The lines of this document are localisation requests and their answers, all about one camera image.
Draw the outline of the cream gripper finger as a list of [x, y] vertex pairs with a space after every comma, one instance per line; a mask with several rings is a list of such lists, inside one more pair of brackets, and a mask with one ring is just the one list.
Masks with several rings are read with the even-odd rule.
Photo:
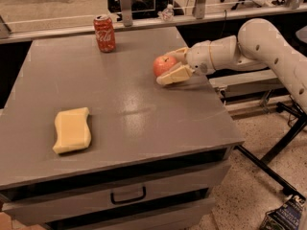
[[174, 65], [170, 70], [164, 72], [156, 78], [160, 85], [168, 85], [176, 82], [188, 81], [194, 73], [194, 70], [188, 64], [181, 62]]
[[175, 58], [177, 62], [186, 63], [187, 62], [186, 60], [187, 52], [188, 52], [188, 47], [182, 47], [182, 48], [166, 53], [166, 56]]

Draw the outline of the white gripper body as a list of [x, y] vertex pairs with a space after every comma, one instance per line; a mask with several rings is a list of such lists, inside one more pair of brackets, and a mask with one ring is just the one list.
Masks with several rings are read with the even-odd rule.
[[196, 43], [187, 50], [186, 53], [187, 64], [198, 75], [210, 75], [215, 72], [210, 56], [210, 41]]

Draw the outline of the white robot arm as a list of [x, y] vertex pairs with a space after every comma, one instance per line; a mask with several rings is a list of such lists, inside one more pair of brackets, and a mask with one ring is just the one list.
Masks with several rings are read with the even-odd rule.
[[160, 85], [187, 81], [194, 74], [207, 76], [224, 69], [254, 71], [268, 67], [307, 112], [307, 58], [266, 19], [250, 19], [236, 35], [205, 40], [167, 55], [177, 63], [156, 78]]

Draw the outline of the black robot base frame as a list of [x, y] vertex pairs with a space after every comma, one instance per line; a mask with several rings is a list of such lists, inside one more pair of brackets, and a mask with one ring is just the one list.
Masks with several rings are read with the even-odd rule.
[[291, 106], [287, 106], [284, 103], [276, 104], [276, 111], [281, 113], [283, 111], [288, 112], [296, 118], [296, 122], [292, 125], [289, 131], [261, 158], [258, 159], [243, 145], [236, 146], [235, 149], [241, 152], [247, 159], [249, 159], [254, 165], [276, 181], [281, 187], [282, 192], [285, 196], [299, 196], [303, 200], [306, 197], [301, 194], [294, 186], [288, 181], [281, 177], [277, 172], [269, 167], [270, 162], [283, 150], [285, 149], [302, 131], [307, 127], [307, 114], [303, 109], [296, 103], [293, 102]]

